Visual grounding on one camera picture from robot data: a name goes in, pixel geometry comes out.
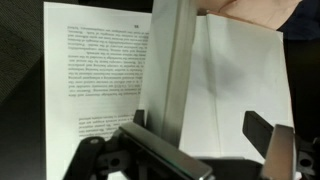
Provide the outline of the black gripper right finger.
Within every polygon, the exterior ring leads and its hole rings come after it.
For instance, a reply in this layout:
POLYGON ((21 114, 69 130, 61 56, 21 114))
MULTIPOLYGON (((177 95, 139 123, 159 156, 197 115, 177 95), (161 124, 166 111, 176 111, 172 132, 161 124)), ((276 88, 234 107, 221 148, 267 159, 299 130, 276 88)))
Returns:
POLYGON ((246 111, 242 132, 258 153, 265 158, 271 140, 273 126, 255 111, 246 111))

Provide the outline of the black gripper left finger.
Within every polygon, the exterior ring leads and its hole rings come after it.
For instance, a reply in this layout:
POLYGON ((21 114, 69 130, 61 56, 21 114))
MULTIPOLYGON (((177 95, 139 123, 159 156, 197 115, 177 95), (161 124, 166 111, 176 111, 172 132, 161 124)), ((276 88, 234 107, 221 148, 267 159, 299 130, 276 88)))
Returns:
POLYGON ((141 127, 145 126, 145 121, 144 121, 144 111, 143 110, 137 110, 135 112, 134 118, 133 118, 133 122, 135 124, 140 125, 141 127))

